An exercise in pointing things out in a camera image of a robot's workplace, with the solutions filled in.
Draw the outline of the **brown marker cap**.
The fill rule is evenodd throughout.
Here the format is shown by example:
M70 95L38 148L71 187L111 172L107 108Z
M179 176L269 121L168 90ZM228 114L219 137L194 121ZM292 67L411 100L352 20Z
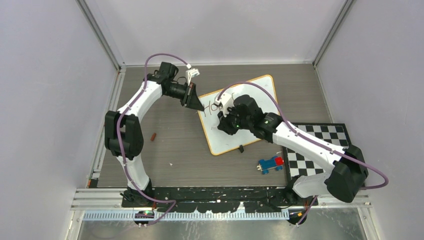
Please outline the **brown marker cap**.
M156 136L157 136L157 133L156 133L156 132L154 132L154 133L152 134L151 138L150 138L150 141L151 141L151 142L153 142L153 141L155 140Z

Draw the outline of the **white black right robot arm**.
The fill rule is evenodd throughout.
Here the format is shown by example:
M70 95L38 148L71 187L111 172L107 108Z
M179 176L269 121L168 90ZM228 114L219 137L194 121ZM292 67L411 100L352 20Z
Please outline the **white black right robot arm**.
M332 195L351 203L363 187L369 172L362 150L355 146L342 147L319 139L295 127L273 112L263 112L247 94L232 98L228 94L216 97L219 109L217 129L228 135L248 130L256 138L286 147L316 163L322 173L297 175L282 191L291 205L299 205L311 196Z

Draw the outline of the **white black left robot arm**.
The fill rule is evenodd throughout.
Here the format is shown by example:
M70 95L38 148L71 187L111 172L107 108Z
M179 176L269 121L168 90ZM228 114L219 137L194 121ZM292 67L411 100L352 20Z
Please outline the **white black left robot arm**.
M186 67L185 82L178 83L175 80L178 67L162 62L158 70L145 75L139 90L124 106L116 111L109 110L104 118L105 148L120 162L127 179L123 197L141 207L148 207L155 200L152 181L141 158L144 147L141 121L145 114L163 96L179 100L185 108L204 110L192 81L200 72L190 64Z

